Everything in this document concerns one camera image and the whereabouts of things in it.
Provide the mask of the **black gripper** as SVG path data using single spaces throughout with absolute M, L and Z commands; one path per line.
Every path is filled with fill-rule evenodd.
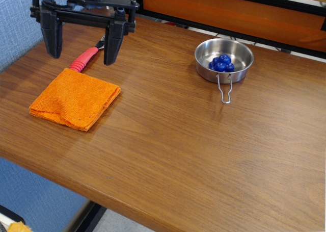
M 86 9 L 114 8 L 113 15 L 97 16 L 76 11 L 75 7 Z M 31 17 L 41 25 L 47 53 L 58 59 L 62 51 L 63 23 L 75 23 L 106 28 L 104 38 L 104 64 L 115 63 L 123 38 L 135 32 L 135 12 L 139 4 L 135 0 L 32 0 Z

